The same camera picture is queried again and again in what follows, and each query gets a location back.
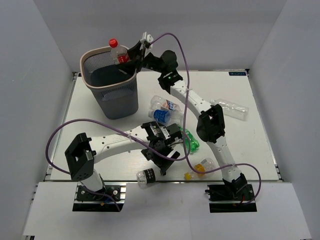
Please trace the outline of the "green sprite bottle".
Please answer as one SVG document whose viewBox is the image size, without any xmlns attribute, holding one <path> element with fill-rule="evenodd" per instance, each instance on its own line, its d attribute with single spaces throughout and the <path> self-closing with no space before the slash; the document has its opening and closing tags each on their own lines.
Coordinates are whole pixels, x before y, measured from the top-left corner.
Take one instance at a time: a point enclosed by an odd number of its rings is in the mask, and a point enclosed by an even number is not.
<svg viewBox="0 0 320 240">
<path fill-rule="evenodd" d="M 195 153 L 199 149 L 200 143 L 195 139 L 193 134 L 188 129 L 185 129 L 184 132 L 188 137 L 185 138 L 186 152 Z"/>
</svg>

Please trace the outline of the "red cap cola bottle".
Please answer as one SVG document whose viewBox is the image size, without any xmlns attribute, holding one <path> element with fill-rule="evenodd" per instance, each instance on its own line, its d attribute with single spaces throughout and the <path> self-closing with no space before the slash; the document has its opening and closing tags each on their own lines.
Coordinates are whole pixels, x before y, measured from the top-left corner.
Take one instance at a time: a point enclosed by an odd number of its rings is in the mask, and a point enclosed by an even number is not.
<svg viewBox="0 0 320 240">
<path fill-rule="evenodd" d="M 111 47 L 111 57 L 116 65 L 130 61 L 128 50 L 120 45 L 115 38 L 109 40 L 109 46 Z"/>
</svg>

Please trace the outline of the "clear bottle black label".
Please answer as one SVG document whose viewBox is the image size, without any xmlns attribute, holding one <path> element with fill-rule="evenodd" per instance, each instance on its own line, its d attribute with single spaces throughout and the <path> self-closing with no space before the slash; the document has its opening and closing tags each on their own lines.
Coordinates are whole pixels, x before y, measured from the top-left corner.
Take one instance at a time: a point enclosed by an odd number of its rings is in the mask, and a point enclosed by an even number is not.
<svg viewBox="0 0 320 240">
<path fill-rule="evenodd" d="M 145 185 L 153 184 L 156 182 L 156 175 L 152 168 L 139 171 L 136 174 L 136 178 L 137 178 L 137 183 L 140 186 L 145 186 Z"/>
</svg>

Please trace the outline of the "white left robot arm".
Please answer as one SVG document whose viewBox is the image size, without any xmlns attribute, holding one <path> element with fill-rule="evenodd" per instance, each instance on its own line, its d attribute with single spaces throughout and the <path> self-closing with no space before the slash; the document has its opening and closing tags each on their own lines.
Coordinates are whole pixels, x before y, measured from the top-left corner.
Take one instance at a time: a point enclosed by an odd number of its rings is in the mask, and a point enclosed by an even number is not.
<svg viewBox="0 0 320 240">
<path fill-rule="evenodd" d="M 140 150 L 144 158 L 152 161 L 159 174 L 165 176 L 180 153 L 173 144 L 183 138 L 180 127 L 173 123 L 164 126 L 155 121 L 108 136 L 88 137 L 79 133 L 65 150 L 69 174 L 73 182 L 82 183 L 90 196 L 99 200 L 105 196 L 106 187 L 94 165 L 109 157 Z"/>
</svg>

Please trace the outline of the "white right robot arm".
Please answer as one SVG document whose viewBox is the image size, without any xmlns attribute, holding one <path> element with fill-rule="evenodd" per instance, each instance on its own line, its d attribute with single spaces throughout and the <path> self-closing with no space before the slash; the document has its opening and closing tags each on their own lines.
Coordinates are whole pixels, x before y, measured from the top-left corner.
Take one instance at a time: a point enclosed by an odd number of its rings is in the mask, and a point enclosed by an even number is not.
<svg viewBox="0 0 320 240">
<path fill-rule="evenodd" d="M 212 105 L 189 88 L 177 71 L 178 62 L 175 52 L 166 50 L 160 57 L 147 53 L 150 43 L 138 42 L 128 49 L 129 62 L 121 63 L 119 69 L 126 73 L 139 73 L 142 68 L 160 73 L 159 85 L 170 95 L 185 103 L 197 118 L 198 137 L 212 150 L 221 167 L 222 180 L 226 195 L 236 200 L 244 193 L 248 184 L 244 174 L 235 161 L 225 138 L 225 120 L 219 104 Z"/>
</svg>

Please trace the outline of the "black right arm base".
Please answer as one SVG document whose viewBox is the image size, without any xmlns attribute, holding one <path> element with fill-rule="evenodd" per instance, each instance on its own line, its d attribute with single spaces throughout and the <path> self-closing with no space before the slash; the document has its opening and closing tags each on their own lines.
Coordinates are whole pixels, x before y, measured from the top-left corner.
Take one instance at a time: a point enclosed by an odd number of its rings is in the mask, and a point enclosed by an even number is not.
<svg viewBox="0 0 320 240">
<path fill-rule="evenodd" d="M 253 213 L 257 212 L 254 190 L 248 184 L 236 196 L 224 184 L 210 184 L 204 193 L 208 195 L 210 213 Z"/>
</svg>

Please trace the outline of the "clear bottle orange label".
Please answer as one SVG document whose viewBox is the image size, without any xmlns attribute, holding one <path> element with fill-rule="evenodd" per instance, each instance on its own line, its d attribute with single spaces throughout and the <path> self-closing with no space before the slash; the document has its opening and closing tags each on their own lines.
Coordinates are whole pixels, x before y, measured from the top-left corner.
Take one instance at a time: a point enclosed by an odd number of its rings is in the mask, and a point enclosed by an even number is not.
<svg viewBox="0 0 320 240">
<path fill-rule="evenodd" d="M 200 163 L 193 166 L 195 170 L 198 172 L 208 172 L 216 168 L 214 161 L 211 158 L 205 158 Z M 184 179 L 186 181 L 195 181 L 195 180 L 203 180 L 205 179 L 207 174 L 200 174 L 194 171 L 186 172 L 184 174 Z"/>
</svg>

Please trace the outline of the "large clear plastic bottle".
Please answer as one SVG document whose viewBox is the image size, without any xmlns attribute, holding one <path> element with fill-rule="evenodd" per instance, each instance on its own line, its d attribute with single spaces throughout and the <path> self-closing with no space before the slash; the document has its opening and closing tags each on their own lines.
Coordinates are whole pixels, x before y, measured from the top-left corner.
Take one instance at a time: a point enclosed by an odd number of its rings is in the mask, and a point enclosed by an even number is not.
<svg viewBox="0 0 320 240">
<path fill-rule="evenodd" d="M 225 100 L 225 99 L 211 99 L 209 101 L 212 105 L 220 105 L 223 110 L 223 114 L 238 119 L 240 121 L 246 121 L 249 113 L 249 108 L 236 104 L 234 102 Z"/>
</svg>

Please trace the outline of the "clear bottle red blue label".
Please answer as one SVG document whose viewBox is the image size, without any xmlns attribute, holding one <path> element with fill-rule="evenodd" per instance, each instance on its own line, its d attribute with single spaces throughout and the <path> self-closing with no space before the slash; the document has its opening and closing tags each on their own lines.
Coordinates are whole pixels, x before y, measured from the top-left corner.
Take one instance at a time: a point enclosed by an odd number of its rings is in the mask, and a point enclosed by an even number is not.
<svg viewBox="0 0 320 240">
<path fill-rule="evenodd" d="M 150 101 L 150 107 L 153 110 L 166 110 L 170 112 L 178 111 L 181 112 L 181 108 L 178 104 L 160 97 L 158 95 L 154 95 Z"/>
</svg>

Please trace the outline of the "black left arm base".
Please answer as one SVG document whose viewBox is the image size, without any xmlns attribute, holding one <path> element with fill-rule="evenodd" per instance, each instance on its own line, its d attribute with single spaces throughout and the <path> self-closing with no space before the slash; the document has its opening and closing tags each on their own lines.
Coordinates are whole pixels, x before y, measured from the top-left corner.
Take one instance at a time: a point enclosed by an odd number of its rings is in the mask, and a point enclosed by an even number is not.
<svg viewBox="0 0 320 240">
<path fill-rule="evenodd" d="M 92 193 L 78 183 L 72 211 L 92 213 L 119 213 L 125 203 L 126 183 L 105 181 L 104 189 Z"/>
</svg>

